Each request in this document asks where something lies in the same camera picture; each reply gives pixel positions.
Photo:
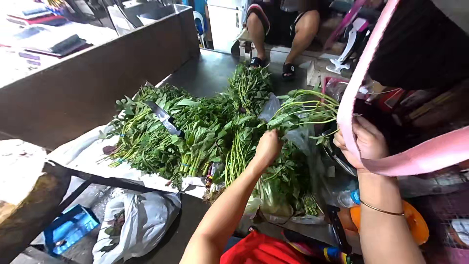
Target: vegetable bundle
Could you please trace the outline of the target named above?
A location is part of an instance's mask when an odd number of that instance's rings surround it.
[[[118,110],[123,112],[114,117],[114,129],[107,134],[108,138],[120,137],[108,156],[114,160],[111,166],[128,162],[143,172],[159,173],[176,187],[184,177],[202,175],[210,183],[229,186],[254,157],[267,129],[277,128],[283,135],[306,125],[335,121],[338,103],[334,99],[315,91],[294,90],[278,97],[285,101],[270,122],[263,123],[257,116],[271,91],[267,69],[240,64],[228,82],[228,91],[212,98],[192,97],[169,85],[146,85],[134,99],[117,101]],[[147,101],[170,114],[184,137],[170,135]],[[323,140],[313,138],[319,143]],[[215,163],[224,166],[213,170]],[[270,213],[316,215],[309,175],[305,153],[287,141],[280,156],[261,176],[253,196],[259,197]]]

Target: black slide sandal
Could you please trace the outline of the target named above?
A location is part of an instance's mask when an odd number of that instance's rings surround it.
[[[249,63],[249,67],[264,67],[264,61],[258,57],[252,57],[251,63]]]
[[[295,78],[295,67],[291,63],[286,63],[282,68],[282,79],[285,81],[291,81]]]

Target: human hand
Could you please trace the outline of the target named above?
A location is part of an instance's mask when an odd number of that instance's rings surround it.
[[[282,142],[279,140],[277,129],[266,131],[259,140],[253,160],[265,169],[277,158],[281,149]]]
[[[356,143],[362,158],[380,159],[389,155],[386,140],[383,134],[372,123],[362,116],[356,116],[352,123],[353,132],[356,135]],[[342,153],[358,171],[367,171],[361,161],[357,159],[345,146],[342,132],[334,135],[334,144],[342,150]]]

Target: white cabinet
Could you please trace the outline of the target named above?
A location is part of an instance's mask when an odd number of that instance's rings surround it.
[[[241,1],[208,1],[213,48],[231,53],[231,47],[242,30]]]

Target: blue plastic crate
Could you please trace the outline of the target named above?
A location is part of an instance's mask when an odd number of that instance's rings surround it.
[[[64,211],[45,230],[45,245],[50,255],[60,255],[99,226],[99,220],[86,207],[77,204]]]

